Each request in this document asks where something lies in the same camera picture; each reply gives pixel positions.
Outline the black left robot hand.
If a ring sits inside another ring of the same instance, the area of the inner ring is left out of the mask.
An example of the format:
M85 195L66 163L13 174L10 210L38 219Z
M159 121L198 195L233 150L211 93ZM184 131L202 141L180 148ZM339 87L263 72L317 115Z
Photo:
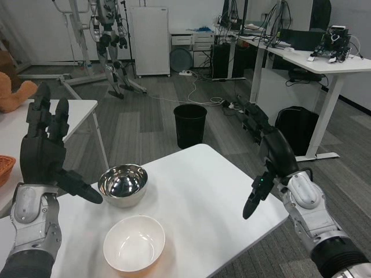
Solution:
M66 148L63 138L69 124L69 103L62 98L57 103L55 114L50 112L50 88L42 82L34 102L28 106L27 134L20 149L20 167L25 184L55 185L72 196L78 195L95 204L103 198L74 171L63 169Z

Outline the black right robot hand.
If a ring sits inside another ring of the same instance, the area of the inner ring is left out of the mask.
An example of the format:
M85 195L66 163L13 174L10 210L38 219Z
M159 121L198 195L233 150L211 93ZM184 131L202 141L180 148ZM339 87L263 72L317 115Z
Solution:
M279 129L268 122L268 116L256 104L244 105L246 119L243 129L259 145L259 158L265 167L264 173L258 175L252 184L252 191L243 208L242 216L248 219L262 200L266 200L272 191L274 180L285 178L299 170L296 157L285 136Z

